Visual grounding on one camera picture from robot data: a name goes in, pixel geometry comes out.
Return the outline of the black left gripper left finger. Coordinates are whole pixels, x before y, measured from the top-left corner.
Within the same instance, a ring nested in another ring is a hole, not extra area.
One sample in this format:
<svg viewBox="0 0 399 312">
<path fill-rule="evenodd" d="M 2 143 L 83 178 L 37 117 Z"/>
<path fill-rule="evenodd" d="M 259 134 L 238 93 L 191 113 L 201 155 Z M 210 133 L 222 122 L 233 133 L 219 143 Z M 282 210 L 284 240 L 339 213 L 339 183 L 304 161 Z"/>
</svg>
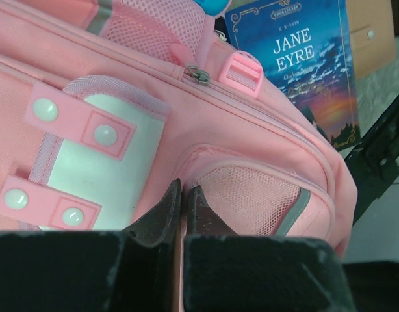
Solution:
<svg viewBox="0 0 399 312">
<path fill-rule="evenodd" d="M 123 231 L 146 248 L 171 244 L 180 223 L 181 196 L 181 181 L 173 180 L 159 203 Z"/>
</svg>

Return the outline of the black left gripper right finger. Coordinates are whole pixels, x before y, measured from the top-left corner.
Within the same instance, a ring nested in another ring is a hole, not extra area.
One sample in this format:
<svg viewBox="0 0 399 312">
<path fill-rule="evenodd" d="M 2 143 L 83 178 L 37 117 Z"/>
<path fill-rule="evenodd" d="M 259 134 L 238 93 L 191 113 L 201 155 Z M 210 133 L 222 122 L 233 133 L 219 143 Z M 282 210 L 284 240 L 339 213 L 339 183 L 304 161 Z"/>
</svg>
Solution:
<svg viewBox="0 0 399 312">
<path fill-rule="evenodd" d="M 188 192 L 186 234 L 205 237 L 238 236 L 209 206 L 199 185 Z"/>
</svg>

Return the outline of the pink student backpack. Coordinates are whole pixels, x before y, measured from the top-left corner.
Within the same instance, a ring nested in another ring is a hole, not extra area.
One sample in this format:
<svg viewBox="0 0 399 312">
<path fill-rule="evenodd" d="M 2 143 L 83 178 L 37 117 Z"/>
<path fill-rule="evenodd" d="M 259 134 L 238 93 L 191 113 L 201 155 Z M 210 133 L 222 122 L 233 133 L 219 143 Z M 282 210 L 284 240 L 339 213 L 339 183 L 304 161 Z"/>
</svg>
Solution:
<svg viewBox="0 0 399 312">
<path fill-rule="evenodd" d="M 0 231 L 120 230 L 179 179 L 344 254 L 341 155 L 193 1 L 0 1 Z"/>
</svg>

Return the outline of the pink blue pencil case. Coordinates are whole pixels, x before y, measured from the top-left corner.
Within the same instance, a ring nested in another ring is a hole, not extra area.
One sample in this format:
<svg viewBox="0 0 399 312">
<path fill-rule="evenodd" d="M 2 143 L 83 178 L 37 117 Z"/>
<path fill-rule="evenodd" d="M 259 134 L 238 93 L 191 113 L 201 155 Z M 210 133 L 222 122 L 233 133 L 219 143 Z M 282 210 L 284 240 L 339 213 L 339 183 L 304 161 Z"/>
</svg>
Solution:
<svg viewBox="0 0 399 312">
<path fill-rule="evenodd" d="M 231 0 L 194 0 L 210 16 L 221 16 L 230 6 Z"/>
</svg>

